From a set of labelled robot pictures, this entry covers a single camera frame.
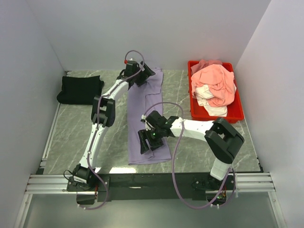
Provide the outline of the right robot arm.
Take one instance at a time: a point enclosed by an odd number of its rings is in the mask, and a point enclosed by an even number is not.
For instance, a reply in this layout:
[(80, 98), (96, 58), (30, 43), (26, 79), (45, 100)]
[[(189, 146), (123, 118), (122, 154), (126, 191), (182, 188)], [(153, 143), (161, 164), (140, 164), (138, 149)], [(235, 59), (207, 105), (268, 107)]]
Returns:
[(187, 137), (206, 142), (215, 161), (210, 171), (209, 186), (215, 190), (225, 184), (225, 175), (245, 142), (244, 137), (224, 118), (215, 121), (187, 120), (177, 116), (168, 119), (157, 111), (142, 116), (145, 128), (138, 131), (141, 154), (163, 146), (163, 138)]

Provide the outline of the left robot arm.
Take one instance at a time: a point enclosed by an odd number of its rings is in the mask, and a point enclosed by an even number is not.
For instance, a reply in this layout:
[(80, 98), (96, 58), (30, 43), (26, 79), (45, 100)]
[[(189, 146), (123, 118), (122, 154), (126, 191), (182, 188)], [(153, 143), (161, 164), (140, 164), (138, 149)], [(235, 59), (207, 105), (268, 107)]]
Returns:
[(72, 172), (74, 180), (85, 191), (91, 190), (98, 183), (95, 162), (101, 143), (109, 128), (114, 124), (116, 101), (133, 85), (142, 86), (150, 76), (155, 75), (144, 61), (138, 63), (130, 59), (124, 63), (125, 69), (120, 72), (114, 85), (101, 96), (95, 96), (93, 101), (91, 134), (85, 152)]

